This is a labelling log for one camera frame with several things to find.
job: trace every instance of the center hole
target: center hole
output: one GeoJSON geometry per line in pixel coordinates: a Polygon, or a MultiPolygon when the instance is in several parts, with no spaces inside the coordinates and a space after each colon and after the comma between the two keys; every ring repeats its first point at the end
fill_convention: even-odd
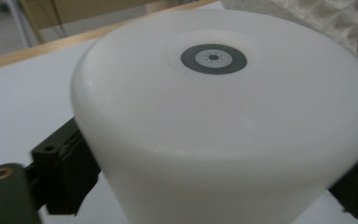
{"type": "Polygon", "coordinates": [[[218,60],[219,59],[219,56],[217,56],[217,55],[209,55],[209,57],[208,57],[210,60],[218,60]]]}

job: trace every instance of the white plastic cylinder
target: white plastic cylinder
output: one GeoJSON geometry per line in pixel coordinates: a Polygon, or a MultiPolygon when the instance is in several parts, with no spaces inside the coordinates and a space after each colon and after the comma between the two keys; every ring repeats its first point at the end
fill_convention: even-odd
{"type": "Polygon", "coordinates": [[[81,59],[72,99],[131,224],[288,224],[358,161],[358,61],[269,16],[181,11],[122,26],[81,59]],[[188,54],[200,70],[183,63],[204,45],[198,61],[188,54]],[[246,65],[225,73],[241,60],[210,56],[232,53],[221,45],[246,65]]]}

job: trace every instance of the circular label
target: circular label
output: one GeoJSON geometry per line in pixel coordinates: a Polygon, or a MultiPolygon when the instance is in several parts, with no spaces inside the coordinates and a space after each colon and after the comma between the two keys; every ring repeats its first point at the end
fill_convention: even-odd
{"type": "Polygon", "coordinates": [[[196,62],[210,68],[222,68],[232,63],[232,57],[221,49],[206,49],[196,55],[196,62]]]}
{"type": "Polygon", "coordinates": [[[181,61],[196,72],[210,75],[234,73],[247,64],[246,57],[241,51],[220,44],[191,47],[183,52],[181,61]]]}

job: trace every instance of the white tabletop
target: white tabletop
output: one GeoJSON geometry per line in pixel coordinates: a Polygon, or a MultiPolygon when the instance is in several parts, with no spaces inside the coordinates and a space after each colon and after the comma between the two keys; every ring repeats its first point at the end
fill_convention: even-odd
{"type": "MultiPolygon", "coordinates": [[[[223,8],[219,2],[203,8],[223,8]]],[[[29,152],[73,116],[69,86],[73,69],[91,40],[68,49],[0,67],[0,164],[28,165],[29,152]]],[[[358,224],[326,192],[295,224],[358,224]]],[[[128,223],[103,175],[76,217],[48,216],[46,224],[128,223]]]]}

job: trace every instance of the black bracket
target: black bracket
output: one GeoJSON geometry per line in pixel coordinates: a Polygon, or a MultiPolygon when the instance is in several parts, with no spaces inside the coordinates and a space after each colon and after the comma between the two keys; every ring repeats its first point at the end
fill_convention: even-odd
{"type": "Polygon", "coordinates": [[[100,168],[73,119],[31,152],[34,162],[0,165],[0,224],[40,223],[37,210],[76,214],[100,168]]]}

